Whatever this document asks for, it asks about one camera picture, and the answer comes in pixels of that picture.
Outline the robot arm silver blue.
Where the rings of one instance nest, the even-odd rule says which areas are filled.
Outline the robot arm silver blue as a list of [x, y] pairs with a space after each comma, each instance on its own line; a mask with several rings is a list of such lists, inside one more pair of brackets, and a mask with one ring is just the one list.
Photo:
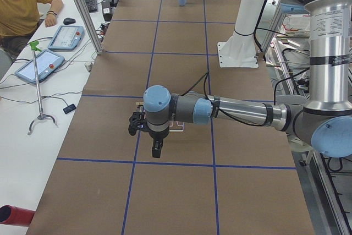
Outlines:
[[297, 136], [330, 157], [351, 154], [351, 103], [348, 100], [351, 0], [282, 0], [310, 15], [310, 96], [303, 105], [269, 104], [189, 92], [171, 94], [155, 85], [144, 93], [144, 108], [134, 113], [129, 133], [148, 132], [152, 155], [159, 157], [169, 123], [207, 124], [228, 118], [256, 127], [272, 126]]

